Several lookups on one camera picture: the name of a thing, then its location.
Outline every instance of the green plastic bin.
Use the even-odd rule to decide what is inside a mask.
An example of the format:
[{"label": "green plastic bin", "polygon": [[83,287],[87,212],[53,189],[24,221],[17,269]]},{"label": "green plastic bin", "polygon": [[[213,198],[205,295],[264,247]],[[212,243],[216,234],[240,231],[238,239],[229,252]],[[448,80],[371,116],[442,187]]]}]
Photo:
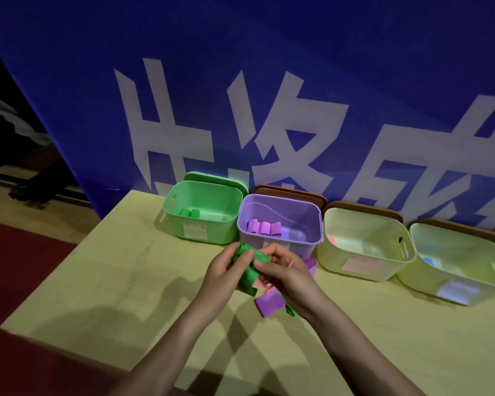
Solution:
[{"label": "green plastic bin", "polygon": [[418,256],[397,274],[405,286],[466,306],[495,297],[495,243],[422,223],[409,231]]},{"label": "green plastic bin", "polygon": [[[227,244],[238,239],[237,218],[247,186],[236,179],[188,172],[173,186],[163,209],[179,238]],[[199,210],[199,218],[180,215],[182,209]]]},{"label": "green plastic bin", "polygon": [[384,281],[413,261],[416,251],[396,219],[330,208],[324,212],[324,239],[317,257],[329,271]]}]

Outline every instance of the blue foam piece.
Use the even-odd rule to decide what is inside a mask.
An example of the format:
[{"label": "blue foam piece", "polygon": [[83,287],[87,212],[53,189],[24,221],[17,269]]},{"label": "blue foam piece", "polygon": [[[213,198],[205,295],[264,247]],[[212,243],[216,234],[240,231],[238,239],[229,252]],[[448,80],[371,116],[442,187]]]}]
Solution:
[{"label": "blue foam piece", "polygon": [[434,266],[435,265],[435,263],[433,262],[433,259],[432,258],[429,258],[429,257],[422,257],[422,258],[423,258],[423,261],[425,261],[430,266]]}]

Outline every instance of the bin handle hole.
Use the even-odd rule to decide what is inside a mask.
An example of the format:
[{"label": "bin handle hole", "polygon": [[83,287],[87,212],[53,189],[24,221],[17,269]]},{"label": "bin handle hole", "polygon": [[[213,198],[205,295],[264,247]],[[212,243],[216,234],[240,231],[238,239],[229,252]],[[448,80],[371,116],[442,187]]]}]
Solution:
[{"label": "bin handle hole", "polygon": [[172,199],[169,202],[169,205],[167,206],[167,209],[170,210],[172,205],[174,204],[174,201],[176,201],[176,195],[172,196]]},{"label": "bin handle hole", "polygon": [[405,246],[405,241],[402,237],[398,238],[398,246],[400,247],[400,251],[402,252],[403,259],[409,258],[409,252],[407,251],[407,247]]}]

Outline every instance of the brown lid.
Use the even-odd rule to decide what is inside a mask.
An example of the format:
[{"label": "brown lid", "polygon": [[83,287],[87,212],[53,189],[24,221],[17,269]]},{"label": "brown lid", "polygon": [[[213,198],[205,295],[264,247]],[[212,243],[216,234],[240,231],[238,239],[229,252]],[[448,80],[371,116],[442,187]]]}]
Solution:
[{"label": "brown lid", "polygon": [[257,185],[253,189],[254,194],[264,194],[264,196],[283,197],[285,199],[299,200],[302,202],[308,202],[315,204],[322,211],[328,200],[323,196],[310,192],[303,192],[301,190],[287,189],[280,186],[272,185]]},{"label": "brown lid", "polygon": [[354,202],[346,202],[346,201],[335,201],[330,202],[323,209],[323,217],[325,216],[325,212],[330,208],[343,208],[345,210],[359,211],[362,213],[375,214],[385,216],[387,218],[396,219],[398,222],[403,223],[403,218],[401,214],[395,210],[390,210],[388,208],[383,207],[375,207],[371,205],[359,204]]},{"label": "brown lid", "polygon": [[488,231],[486,229],[475,228],[474,226],[457,224],[456,222],[451,222],[446,219],[422,218],[415,220],[414,222],[411,223],[411,225],[412,224],[426,224],[426,225],[437,226],[439,228],[449,229],[451,231],[476,236],[477,238],[486,239],[489,240],[490,242],[495,243],[495,232]]}]

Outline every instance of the bin lid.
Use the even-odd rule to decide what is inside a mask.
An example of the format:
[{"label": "bin lid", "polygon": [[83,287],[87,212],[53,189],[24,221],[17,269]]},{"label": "bin lid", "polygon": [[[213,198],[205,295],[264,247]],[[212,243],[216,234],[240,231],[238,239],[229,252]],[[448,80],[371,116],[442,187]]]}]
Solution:
[{"label": "bin lid", "polygon": [[243,198],[247,196],[249,193],[248,187],[244,184],[244,182],[241,182],[237,179],[224,178],[223,176],[191,171],[191,172],[187,172],[183,179],[194,180],[196,182],[207,182],[207,183],[215,183],[217,185],[236,187],[239,191],[242,192]]},{"label": "bin lid", "polygon": [[341,201],[334,201],[328,203],[323,210],[323,217],[325,216],[325,212],[330,208],[343,208],[344,210],[352,210],[352,211],[359,211],[362,213],[381,215],[387,218],[396,219],[396,221],[403,224],[402,215],[395,210],[390,210],[389,208],[376,207],[372,205],[346,202],[344,200],[341,200]]},{"label": "bin lid", "polygon": [[253,189],[253,194],[262,194],[264,196],[275,196],[275,197],[283,197],[285,199],[293,199],[299,200],[302,202],[308,202],[315,204],[322,211],[328,200],[325,199],[320,194],[303,192],[301,190],[296,189],[288,189],[280,186],[272,186],[272,185],[257,185],[255,189]]},{"label": "bin lid", "polygon": [[477,238],[486,239],[489,240],[490,242],[495,243],[495,232],[488,231],[486,229],[475,228],[474,226],[457,224],[456,222],[451,222],[446,219],[422,218],[415,220],[414,222],[411,223],[411,225],[412,224],[427,224],[427,225],[437,226],[439,228],[449,229],[450,231],[476,236]]}]

